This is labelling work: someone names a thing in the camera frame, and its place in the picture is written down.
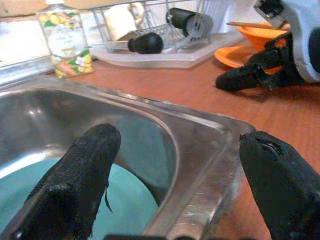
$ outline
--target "soap bottle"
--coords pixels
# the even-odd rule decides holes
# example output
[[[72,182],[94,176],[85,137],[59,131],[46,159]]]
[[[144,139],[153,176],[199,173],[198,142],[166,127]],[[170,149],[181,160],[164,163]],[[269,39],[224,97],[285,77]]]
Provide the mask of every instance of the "soap bottle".
[[[93,71],[85,31],[77,9],[64,0],[46,0],[48,7],[37,12],[56,75],[70,78]]]

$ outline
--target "dish drying rack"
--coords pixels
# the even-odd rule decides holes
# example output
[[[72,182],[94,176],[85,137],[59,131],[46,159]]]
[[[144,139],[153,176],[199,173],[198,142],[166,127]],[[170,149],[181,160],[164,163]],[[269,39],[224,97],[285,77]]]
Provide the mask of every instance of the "dish drying rack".
[[[142,23],[129,34],[139,37],[147,33],[158,34],[163,41],[159,54],[138,54],[129,50],[114,49],[106,11],[116,4],[87,9],[94,16],[102,44],[91,48],[98,59],[126,67],[189,68],[201,62],[221,47],[242,39],[237,31],[226,25],[231,20],[235,0],[147,0],[117,3],[141,3],[144,8]],[[190,20],[191,29],[186,35],[174,26],[170,9],[179,8],[194,12]],[[137,15],[131,12],[136,20]]]

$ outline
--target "stainless steel sink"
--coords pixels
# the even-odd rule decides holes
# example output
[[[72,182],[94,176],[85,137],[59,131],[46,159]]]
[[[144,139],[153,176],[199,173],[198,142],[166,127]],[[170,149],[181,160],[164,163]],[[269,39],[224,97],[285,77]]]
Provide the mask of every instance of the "stainless steel sink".
[[[61,157],[106,122],[122,135],[116,163],[159,204],[144,234],[211,234],[243,174],[240,133],[254,130],[225,116],[39,75],[0,87],[0,178]]]

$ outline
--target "wooden countertop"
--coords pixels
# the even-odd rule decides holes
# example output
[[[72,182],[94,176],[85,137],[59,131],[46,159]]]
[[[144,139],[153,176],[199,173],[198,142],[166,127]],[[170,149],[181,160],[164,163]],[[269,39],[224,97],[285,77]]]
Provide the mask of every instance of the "wooden countertop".
[[[320,173],[320,85],[226,92],[215,88],[215,79],[229,68],[214,57],[190,69],[127,68],[103,61],[93,65],[95,72],[72,79],[246,121],[294,146]],[[245,177],[215,237],[270,239]]]

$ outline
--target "bottle cap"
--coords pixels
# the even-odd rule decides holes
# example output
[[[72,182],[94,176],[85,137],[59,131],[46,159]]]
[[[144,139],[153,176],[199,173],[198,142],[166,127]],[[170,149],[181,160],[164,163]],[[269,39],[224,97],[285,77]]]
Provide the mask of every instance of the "bottle cap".
[[[45,0],[45,3],[50,4],[64,4],[65,0]]]

